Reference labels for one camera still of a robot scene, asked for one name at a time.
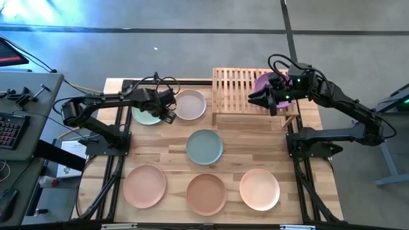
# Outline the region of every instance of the purple plate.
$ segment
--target purple plate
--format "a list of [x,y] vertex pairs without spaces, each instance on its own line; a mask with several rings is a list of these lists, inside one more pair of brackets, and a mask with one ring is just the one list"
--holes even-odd
[[[270,73],[272,73],[272,72],[264,73],[263,75],[261,75],[259,78],[256,79],[256,82],[254,83],[254,91],[253,91],[253,92],[260,91],[260,90],[263,89],[263,87],[264,87],[265,85],[270,84],[270,83],[268,82],[268,75],[269,75]],[[280,103],[277,105],[277,108],[278,108],[278,109],[282,109],[282,108],[285,108],[285,107],[287,107],[287,106],[289,106],[289,105],[291,105],[291,103],[289,103],[289,102],[280,102]]]

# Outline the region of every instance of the gray desk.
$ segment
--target gray desk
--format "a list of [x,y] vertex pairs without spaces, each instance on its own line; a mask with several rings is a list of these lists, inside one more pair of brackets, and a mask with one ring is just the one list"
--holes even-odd
[[[41,89],[40,85],[44,84],[51,92],[44,91],[38,96],[37,102],[29,102],[24,108],[28,111],[48,116],[63,79],[64,77],[60,73],[0,72],[0,91],[6,91],[8,88],[11,88],[20,93],[23,86],[25,86],[32,94],[35,94]],[[6,98],[0,99],[0,112],[11,113],[17,109],[14,101],[7,100]],[[0,160],[29,160],[43,132],[45,122],[47,121],[46,118],[36,114],[18,113],[31,116],[30,124],[16,150],[0,149]]]
[[[40,84],[44,84],[50,88],[51,92],[44,91],[38,97],[38,102],[29,102],[24,106],[24,108],[29,111],[48,116],[52,103],[57,97],[63,76],[57,73],[0,72],[0,81],[0,91],[6,91],[8,88],[12,88],[15,89],[17,93],[20,93],[22,87],[25,86],[34,94],[40,90]],[[6,98],[0,99],[0,112],[12,112],[17,109],[14,101],[7,100]],[[17,149],[15,151],[0,149],[0,160],[7,160],[7,164],[11,169],[10,176],[5,181],[0,182],[0,192],[10,188],[20,173],[27,167],[29,163],[27,160],[31,159],[31,156],[35,152],[38,140],[47,121],[43,116],[36,114],[28,115],[31,116],[30,125]],[[19,194],[14,206],[13,215],[6,222],[0,223],[0,226],[15,226],[21,224],[43,164],[44,159],[34,159],[27,171],[20,177],[19,182],[15,185]]]

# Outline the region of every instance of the mint green plate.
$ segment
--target mint green plate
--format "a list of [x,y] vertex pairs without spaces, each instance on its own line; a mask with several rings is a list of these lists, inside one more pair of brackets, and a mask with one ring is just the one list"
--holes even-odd
[[154,118],[149,112],[141,112],[138,108],[132,108],[132,116],[142,125],[154,125],[160,121],[159,118]]

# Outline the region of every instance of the black keyboard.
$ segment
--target black keyboard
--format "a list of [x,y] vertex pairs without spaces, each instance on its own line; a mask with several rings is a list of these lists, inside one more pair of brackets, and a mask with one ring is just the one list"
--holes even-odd
[[14,150],[29,120],[30,116],[0,112],[0,149]]

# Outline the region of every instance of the wooden dish rack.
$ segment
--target wooden dish rack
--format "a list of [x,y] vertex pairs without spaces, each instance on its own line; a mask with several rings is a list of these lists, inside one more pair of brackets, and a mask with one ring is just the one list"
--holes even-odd
[[[248,95],[254,91],[254,83],[270,69],[253,68],[213,68],[212,82],[212,125],[216,124],[218,114],[246,114],[269,116],[268,109],[253,105],[247,101]],[[281,125],[286,128],[297,116],[297,104],[279,109]]]

